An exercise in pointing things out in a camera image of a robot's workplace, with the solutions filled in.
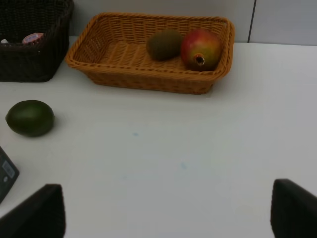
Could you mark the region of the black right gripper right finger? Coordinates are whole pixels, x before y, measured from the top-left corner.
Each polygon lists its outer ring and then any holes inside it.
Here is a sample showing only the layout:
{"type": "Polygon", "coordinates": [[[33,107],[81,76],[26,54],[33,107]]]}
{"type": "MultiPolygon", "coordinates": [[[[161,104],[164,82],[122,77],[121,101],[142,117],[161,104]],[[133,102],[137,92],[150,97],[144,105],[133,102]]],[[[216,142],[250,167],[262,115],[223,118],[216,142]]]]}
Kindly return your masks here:
{"type": "Polygon", "coordinates": [[[289,179],[276,179],[270,225],[276,238],[316,238],[317,197],[289,179]]]}

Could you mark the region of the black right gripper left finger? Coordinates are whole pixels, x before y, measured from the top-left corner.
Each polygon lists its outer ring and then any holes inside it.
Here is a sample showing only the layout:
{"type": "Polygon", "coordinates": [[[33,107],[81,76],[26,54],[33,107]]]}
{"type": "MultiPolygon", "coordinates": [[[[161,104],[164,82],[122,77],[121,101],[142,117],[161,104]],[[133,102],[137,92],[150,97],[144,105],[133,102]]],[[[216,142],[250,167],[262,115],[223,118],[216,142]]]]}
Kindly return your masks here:
{"type": "Polygon", "coordinates": [[[46,184],[0,219],[2,238],[62,238],[65,231],[60,184],[46,184]]]}

